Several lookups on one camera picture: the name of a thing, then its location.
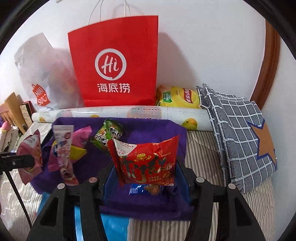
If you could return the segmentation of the pink strawberry snack bag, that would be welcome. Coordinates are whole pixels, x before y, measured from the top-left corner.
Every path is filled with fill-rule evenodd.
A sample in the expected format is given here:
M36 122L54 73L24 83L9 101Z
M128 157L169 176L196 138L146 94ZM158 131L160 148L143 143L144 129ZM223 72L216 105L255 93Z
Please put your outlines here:
M41 174L43 161L41 151L41 135L39 130L36 130L32 135L27 136L19 145L17 156L25 156L25 163L21 168L18 168L18 173L22 182L27 185L37 175Z

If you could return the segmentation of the red snack packet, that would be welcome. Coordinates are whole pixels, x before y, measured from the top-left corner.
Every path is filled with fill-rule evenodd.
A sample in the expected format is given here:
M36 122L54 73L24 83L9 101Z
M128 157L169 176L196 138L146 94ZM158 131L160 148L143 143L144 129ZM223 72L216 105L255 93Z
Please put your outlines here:
M174 185L178 135L160 143L129 144L112 139L107 144L121 185Z

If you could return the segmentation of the blue cookie packet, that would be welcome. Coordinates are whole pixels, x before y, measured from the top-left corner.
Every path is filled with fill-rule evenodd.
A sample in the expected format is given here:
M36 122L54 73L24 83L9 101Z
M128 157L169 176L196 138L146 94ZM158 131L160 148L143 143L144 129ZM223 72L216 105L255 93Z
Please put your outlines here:
M159 195L162 191L162 186L154 184L133 184L129 190L129 195Z

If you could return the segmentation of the long pink white snack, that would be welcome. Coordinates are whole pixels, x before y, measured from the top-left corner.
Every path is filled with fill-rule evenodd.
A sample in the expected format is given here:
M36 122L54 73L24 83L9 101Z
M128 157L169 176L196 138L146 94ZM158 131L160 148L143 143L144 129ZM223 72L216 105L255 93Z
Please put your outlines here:
M53 125L53 134L57 142L57 162L64 183L68 186L79 184L70 161L73 125Z

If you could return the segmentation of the pink yellow potato-stick bag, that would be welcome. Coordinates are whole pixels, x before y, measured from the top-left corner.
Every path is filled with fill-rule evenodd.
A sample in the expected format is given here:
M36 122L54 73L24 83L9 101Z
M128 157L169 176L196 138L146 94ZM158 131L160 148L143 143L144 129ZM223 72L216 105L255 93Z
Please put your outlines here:
M74 131L72 137L72 143L70 148L70 157L69 160L72 163L80 160L86 153L85 145L92 133L92 129L90 126L78 129ZM49 171L57 171L60 165L58 164L58 143L55 140L51 146L50 157L48 162Z

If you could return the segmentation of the green snack packet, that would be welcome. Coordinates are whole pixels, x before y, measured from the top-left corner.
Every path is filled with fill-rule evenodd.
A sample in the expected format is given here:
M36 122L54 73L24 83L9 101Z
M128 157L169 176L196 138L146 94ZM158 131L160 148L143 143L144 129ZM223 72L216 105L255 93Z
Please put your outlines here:
M124 134L123 127L115 120L106 119L103 126L90 139L91 144L103 152L109 151L108 141L111 139L119 140Z

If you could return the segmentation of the colourful pillow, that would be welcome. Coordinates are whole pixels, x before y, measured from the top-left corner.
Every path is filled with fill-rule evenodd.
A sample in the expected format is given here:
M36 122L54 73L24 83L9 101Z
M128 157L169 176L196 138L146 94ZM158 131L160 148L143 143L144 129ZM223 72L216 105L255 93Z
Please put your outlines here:
M0 136L0 151L11 152L16 147L16 142L19 138L19 129L16 126L11 126L8 121L5 121L1 126Z

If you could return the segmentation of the striped mattress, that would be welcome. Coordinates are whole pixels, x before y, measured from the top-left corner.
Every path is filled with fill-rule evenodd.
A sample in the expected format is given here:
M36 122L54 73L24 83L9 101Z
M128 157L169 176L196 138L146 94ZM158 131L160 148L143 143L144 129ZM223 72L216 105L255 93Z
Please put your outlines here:
M110 155L94 146L82 160L85 180L68 186L50 177L51 196L39 210L41 195L24 184L19 168L31 169L30 152L8 153L15 161L1 179L1 222L13 240L75 240L75 219L80 218L84 240L115 240L119 227L106 232L102 215L119 209L128 220L127 240L271 240L275 231L275 200L270 179L243 193L222 180L217 145L212 132L182 130L158 144L174 142L172 151L186 148L173 159L172 185L165 185L161 202L150 196L129 195L131 184L148 183L150 166L164 166L165 158L152 151L152 159L135 163L133 152L141 146L131 140L110 140Z

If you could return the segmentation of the wooden headboard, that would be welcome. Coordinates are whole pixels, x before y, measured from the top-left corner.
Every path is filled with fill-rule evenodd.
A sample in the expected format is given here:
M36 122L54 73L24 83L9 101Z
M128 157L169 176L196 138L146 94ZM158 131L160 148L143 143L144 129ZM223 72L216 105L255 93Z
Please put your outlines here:
M8 121L10 125L18 127L22 134L25 134L26 130L24 129L24 127L26 127L27 125L23 118L18 99L14 92L10 94L1 104L0 113L1 118L3 118L4 121Z

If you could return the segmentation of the blue tissue pack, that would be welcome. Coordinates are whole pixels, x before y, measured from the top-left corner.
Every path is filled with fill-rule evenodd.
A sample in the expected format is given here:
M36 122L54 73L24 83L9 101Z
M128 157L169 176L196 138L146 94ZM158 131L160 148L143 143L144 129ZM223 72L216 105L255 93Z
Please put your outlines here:
M77 240L75 206L80 207L84 240L116 240L107 235L100 213L101 193L92 186L55 189L32 226L27 240Z

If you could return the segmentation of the grey checked folded cloth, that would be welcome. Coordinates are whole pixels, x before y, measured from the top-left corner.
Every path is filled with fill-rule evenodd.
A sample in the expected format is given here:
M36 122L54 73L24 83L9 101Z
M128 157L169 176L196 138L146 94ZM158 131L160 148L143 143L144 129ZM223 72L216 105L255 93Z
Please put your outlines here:
M250 192L277 170L267 122L254 101L197 87L200 106L207 110L217 141L225 184Z

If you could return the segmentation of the rolled fruit-print mat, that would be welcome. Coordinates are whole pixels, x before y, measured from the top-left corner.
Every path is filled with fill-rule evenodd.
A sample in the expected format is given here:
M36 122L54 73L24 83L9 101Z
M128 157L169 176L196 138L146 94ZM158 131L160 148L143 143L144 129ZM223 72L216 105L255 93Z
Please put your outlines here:
M53 123L59 117L170 120L191 131L213 130L209 114L205 109L165 106L102 106L47 110L34 113L32 120L39 123Z

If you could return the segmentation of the white Miniso plastic bag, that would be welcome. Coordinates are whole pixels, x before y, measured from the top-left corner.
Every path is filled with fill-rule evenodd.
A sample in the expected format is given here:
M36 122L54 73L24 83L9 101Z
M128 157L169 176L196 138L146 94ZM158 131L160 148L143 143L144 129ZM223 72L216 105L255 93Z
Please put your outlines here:
M69 52L53 48L43 33L27 39L14 60L23 88L37 111L83 106Z

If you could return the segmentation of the yellow Lay's chip bag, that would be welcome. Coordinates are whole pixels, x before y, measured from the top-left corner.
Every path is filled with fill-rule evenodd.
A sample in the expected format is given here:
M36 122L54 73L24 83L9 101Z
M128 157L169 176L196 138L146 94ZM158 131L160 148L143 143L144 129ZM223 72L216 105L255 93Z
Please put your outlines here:
M160 85L157 88L157 106L176 108L200 108L196 91L175 86Z

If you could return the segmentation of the red Haidilao paper bag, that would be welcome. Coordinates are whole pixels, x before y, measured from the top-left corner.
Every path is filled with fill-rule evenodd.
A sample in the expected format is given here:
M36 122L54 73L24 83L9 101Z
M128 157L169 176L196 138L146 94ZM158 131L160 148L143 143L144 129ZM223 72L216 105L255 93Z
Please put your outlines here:
M125 16L69 32L84 105L154 105L158 33L158 16Z

